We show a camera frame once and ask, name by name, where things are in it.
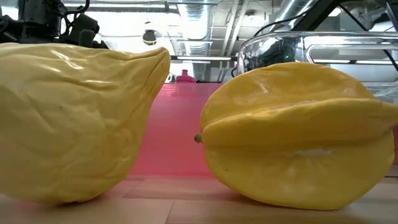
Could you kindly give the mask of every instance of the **wooden table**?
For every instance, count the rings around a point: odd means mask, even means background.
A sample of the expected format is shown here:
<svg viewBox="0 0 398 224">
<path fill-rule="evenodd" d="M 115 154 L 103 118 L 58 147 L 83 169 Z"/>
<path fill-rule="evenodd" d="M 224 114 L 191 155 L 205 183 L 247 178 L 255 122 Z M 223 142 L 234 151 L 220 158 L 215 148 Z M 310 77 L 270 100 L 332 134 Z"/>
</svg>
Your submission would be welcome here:
<svg viewBox="0 0 398 224">
<path fill-rule="evenodd" d="M 398 175 L 395 168 L 389 175 Z M 242 197 L 215 179 L 128 177 L 83 204 L 45 207 L 0 195 L 0 224 L 398 223 L 398 179 L 381 181 L 334 212 L 278 208 Z"/>
</svg>

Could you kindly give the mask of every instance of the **pink surface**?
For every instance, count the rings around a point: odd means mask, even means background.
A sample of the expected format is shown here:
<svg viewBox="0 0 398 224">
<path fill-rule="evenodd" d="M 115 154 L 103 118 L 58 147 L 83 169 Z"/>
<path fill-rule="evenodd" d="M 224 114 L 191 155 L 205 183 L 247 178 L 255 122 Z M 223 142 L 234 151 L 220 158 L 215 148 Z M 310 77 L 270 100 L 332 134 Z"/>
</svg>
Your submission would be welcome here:
<svg viewBox="0 0 398 224">
<path fill-rule="evenodd" d="M 219 87 L 213 83 L 165 84 L 150 110 L 131 174 L 210 176 L 201 145 L 193 137 L 200 132 L 201 109 Z M 394 134 L 398 146 L 398 128 Z M 398 156 L 394 164 L 398 165 Z"/>
</svg>

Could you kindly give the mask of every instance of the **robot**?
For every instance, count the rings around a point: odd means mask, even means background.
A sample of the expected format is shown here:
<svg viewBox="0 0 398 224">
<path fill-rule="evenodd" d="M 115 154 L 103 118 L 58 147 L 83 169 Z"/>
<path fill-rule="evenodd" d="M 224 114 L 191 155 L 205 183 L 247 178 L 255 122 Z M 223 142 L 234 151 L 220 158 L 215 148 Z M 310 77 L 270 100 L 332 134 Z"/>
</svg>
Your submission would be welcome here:
<svg viewBox="0 0 398 224">
<path fill-rule="evenodd" d="M 0 12 L 0 44 L 60 43 L 107 49 L 103 41 L 93 40 L 100 27 L 96 20 L 85 15 L 89 6 L 90 0 L 74 10 L 68 10 L 61 0 L 18 0 L 18 20 Z M 66 29 L 61 33 L 62 19 Z"/>
</svg>

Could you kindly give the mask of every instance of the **yellow fruit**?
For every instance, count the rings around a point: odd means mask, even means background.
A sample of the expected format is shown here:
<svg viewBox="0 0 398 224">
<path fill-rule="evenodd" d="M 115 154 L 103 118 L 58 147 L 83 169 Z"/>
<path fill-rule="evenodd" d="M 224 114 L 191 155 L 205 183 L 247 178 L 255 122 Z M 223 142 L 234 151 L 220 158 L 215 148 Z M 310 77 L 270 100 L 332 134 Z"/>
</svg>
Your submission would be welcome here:
<svg viewBox="0 0 398 224">
<path fill-rule="evenodd" d="M 282 63 L 214 92 L 201 113 L 205 158 L 254 200 L 334 210 L 379 182 L 394 160 L 398 106 L 332 68 Z"/>
<path fill-rule="evenodd" d="M 166 49 L 1 44 L 0 194 L 83 202 L 123 180 L 169 67 Z"/>
</svg>

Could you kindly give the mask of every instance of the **chrome surface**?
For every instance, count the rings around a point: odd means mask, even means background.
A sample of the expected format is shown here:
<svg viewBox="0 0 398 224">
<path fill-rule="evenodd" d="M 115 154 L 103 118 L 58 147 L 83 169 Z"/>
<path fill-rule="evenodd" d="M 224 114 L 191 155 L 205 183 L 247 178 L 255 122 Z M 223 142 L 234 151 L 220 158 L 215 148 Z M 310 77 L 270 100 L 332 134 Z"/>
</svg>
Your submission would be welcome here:
<svg viewBox="0 0 398 224">
<path fill-rule="evenodd" d="M 274 63 L 297 61 L 314 63 L 314 60 L 316 61 L 318 58 L 313 58 L 311 51 L 315 49 L 398 50 L 398 34 L 383 32 L 278 32 L 267 34 L 253 38 L 242 45 L 238 55 L 237 74 L 240 75 Z M 397 79 L 391 82 L 362 83 L 381 100 L 398 103 Z"/>
</svg>

